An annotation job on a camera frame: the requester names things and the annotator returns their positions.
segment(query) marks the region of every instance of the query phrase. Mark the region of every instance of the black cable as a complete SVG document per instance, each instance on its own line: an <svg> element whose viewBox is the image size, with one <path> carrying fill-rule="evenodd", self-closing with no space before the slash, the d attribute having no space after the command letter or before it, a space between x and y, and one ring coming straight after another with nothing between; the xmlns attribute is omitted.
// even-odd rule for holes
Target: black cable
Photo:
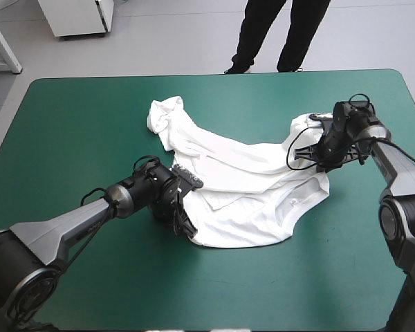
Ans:
<svg viewBox="0 0 415 332"><path fill-rule="evenodd" d="M312 168L312 167L314 167L314 166L318 165L318 163L313 163L313 164L311 164L311 165L309 165L309 166L302 167L302 168L293 168L293 167L291 167L291 166L289 165L289 154L290 154L290 152L291 152L292 146L295 144L295 142L297 142L297 140L298 140L298 138L301 136L301 134L302 134L302 133L304 133L307 129L310 129L310 128L309 128L309 127L307 127L307 128L305 128L305 129L301 130L301 131L300 131L300 133L297 135L297 137L295 137L295 138L294 138L294 140L292 141L292 143L289 145L289 148L288 148L288 153L286 154L286 165L287 165L287 167L288 167L289 169L291 169L291 170L293 170L293 171L304 171L305 169L309 169L309 168Z"/></svg>
<svg viewBox="0 0 415 332"><path fill-rule="evenodd" d="M144 159L148 159L148 162L150 161L154 161L154 166L151 167L151 169L148 169L149 171L156 169L158 166L160 166L161 162L160 162L160 158L157 156L152 156L152 155L146 155L143 156L141 158L139 158L134 164L133 164L133 173L135 174L138 170L137 170L137 164L139 161L144 160Z"/></svg>
<svg viewBox="0 0 415 332"><path fill-rule="evenodd" d="M390 145L391 147L394 147L395 149L397 149L399 152L401 152L402 154L404 154L406 157L408 157L410 160L412 160L415 163L415 157L411 156L410 154L408 154L406 151L404 151L401 147L399 147L397 144L386 140L384 138L375 138L374 139L376 142L380 142L380 143L384 143L386 145Z"/></svg>

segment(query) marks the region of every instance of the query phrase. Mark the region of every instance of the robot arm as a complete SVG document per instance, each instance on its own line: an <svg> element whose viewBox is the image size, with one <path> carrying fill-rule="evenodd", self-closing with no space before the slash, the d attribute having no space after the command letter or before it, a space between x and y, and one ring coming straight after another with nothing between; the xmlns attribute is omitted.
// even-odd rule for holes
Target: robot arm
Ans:
<svg viewBox="0 0 415 332"><path fill-rule="evenodd" d="M134 165L132 176L102 190L104 198L48 221L17 223L0 231L0 332L31 327L30 319L81 252L68 260L69 250L110 219L127 218L149 206L175 231L195 235L183 197L203 183L179 165L168 169L155 156L142 159L146 163L138 169Z"/></svg>
<svg viewBox="0 0 415 332"><path fill-rule="evenodd" d="M318 118L324 133L318 144L295 150L295 158L316 162L329 172L372 156L387 187L380 195L379 219L395 264L407 278L385 328L415 331L415 160L391 142L389 130L367 101L337 102L332 118Z"/></svg>

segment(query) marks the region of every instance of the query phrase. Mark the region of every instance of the white cabinet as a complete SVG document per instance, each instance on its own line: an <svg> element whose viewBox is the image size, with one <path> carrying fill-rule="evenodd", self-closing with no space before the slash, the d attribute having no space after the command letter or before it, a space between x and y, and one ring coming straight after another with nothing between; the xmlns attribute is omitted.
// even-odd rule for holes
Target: white cabinet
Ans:
<svg viewBox="0 0 415 332"><path fill-rule="evenodd" d="M54 36L106 33L112 29L113 0L39 0Z"/></svg>

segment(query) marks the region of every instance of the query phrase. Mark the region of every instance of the black pants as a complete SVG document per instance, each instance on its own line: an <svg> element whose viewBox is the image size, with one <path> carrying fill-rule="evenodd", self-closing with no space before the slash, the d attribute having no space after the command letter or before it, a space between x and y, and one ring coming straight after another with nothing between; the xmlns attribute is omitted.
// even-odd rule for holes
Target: black pants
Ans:
<svg viewBox="0 0 415 332"><path fill-rule="evenodd" d="M248 0L241 24L234 66L248 68L263 44L268 30L286 0ZM293 0L290 28L279 57L278 71L297 70L306 57L312 38L326 13L330 0Z"/></svg>

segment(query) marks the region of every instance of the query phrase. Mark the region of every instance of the white shirt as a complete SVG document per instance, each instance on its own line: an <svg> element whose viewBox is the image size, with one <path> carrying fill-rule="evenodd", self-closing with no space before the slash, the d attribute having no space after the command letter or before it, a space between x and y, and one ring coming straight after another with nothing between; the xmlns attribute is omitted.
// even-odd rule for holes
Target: white shirt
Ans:
<svg viewBox="0 0 415 332"><path fill-rule="evenodd" d="M185 112L181 97L153 101L147 119L149 130L157 133L166 151L174 150L178 163L203 182L189 192L184 208L198 230L191 239L202 246L241 248L265 246L293 235L298 219L329 195L327 175L315 167L304 171L307 160L293 160L295 148L318 142L319 122L304 114L290 125L290 134L281 144L246 145L196 126Z"/></svg>

